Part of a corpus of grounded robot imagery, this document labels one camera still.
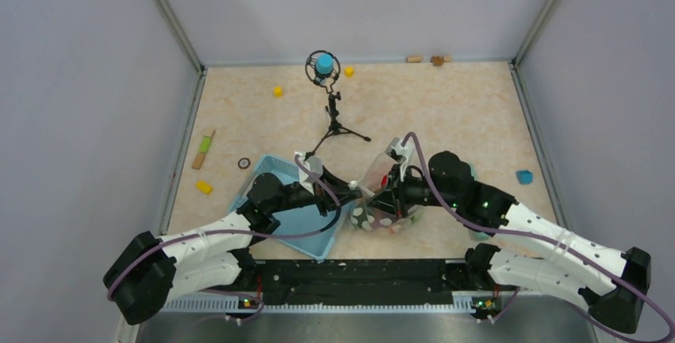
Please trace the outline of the clear polka dot zip bag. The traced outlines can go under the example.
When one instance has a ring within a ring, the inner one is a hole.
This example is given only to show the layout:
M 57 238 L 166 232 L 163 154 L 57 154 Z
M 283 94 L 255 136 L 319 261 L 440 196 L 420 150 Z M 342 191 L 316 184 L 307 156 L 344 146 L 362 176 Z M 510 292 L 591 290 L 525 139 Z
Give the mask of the clear polka dot zip bag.
M 418 161 L 415 152 L 406 171 L 405 181 L 401 181 L 396 161 L 385 152 L 378 154 L 364 176 L 353 183 L 353 187 L 361 191 L 361 198 L 349 214 L 349 222 L 365 232 L 385 229 L 391 234 L 412 225 L 408 214 L 422 207 L 411 203 L 405 194 L 414 185 L 424 183 L 423 173 L 415 165 Z M 395 179 L 389 188 L 381 189 L 380 181 L 388 172 L 393 173 Z

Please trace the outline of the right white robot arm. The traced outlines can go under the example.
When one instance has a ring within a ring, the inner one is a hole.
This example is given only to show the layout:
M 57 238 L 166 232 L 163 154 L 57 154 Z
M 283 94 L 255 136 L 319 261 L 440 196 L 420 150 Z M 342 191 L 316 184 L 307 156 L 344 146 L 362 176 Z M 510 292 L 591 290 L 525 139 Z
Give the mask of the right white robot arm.
M 393 227 L 421 207 L 443 207 L 463 226 L 518 244 L 521 255 L 480 243 L 466 252 L 466 277 L 478 289 L 515 286 L 537 290 L 576 306 L 601 326 L 632 334 L 650 287 L 650 255 L 620 251 L 576 235 L 492 185 L 449 151 L 425 166 L 410 154 L 389 152 L 358 182 L 365 210 L 354 220 L 370 228 Z

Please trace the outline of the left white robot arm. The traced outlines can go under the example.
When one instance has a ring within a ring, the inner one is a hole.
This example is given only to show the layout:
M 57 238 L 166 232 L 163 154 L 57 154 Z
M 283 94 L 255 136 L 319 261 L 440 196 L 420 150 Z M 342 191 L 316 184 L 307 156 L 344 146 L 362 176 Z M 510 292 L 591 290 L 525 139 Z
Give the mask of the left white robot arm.
M 214 286 L 249 288 L 255 268 L 248 249 L 263 240 L 300 240 L 327 233 L 343 206 L 362 196 L 355 185 L 331 173 L 312 173 L 310 183 L 284 184 L 273 173 L 258 175 L 245 202 L 211 224 L 171 236 L 139 233 L 103 277 L 107 300 L 125 321 L 137 325 L 157 314 L 169 301 Z M 279 234 L 276 213 L 314 206 L 333 218 L 321 227 L 303 226 Z

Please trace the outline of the blue perforated plastic basket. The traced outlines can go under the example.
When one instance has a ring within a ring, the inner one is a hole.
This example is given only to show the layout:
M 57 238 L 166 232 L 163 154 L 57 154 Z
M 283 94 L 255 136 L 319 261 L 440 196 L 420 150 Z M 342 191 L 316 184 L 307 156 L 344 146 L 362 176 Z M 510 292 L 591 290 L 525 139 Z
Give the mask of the blue perforated plastic basket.
M 288 160 L 273 155 L 263 156 L 255 166 L 254 172 L 247 177 L 240 188 L 228 211 L 238 209 L 247 200 L 248 190 L 252 187 L 254 179 L 262 173 L 274 174 L 284 185 L 289 185 L 298 180 L 298 167 Z M 336 240 L 336 235 L 343 225 L 347 216 L 354 208 L 354 201 L 341 201 L 341 217 L 335 225 L 327 231 L 302 239 L 281 240 L 282 244 L 308 255 L 314 260 L 323 261 L 329 254 Z M 297 235 L 305 232 L 313 232 L 326 226 L 333 218 L 334 211 L 322 216 L 315 205 L 307 205 L 299 209 L 275 212 L 274 218 L 280 221 L 280 226 L 273 232 L 276 235 Z

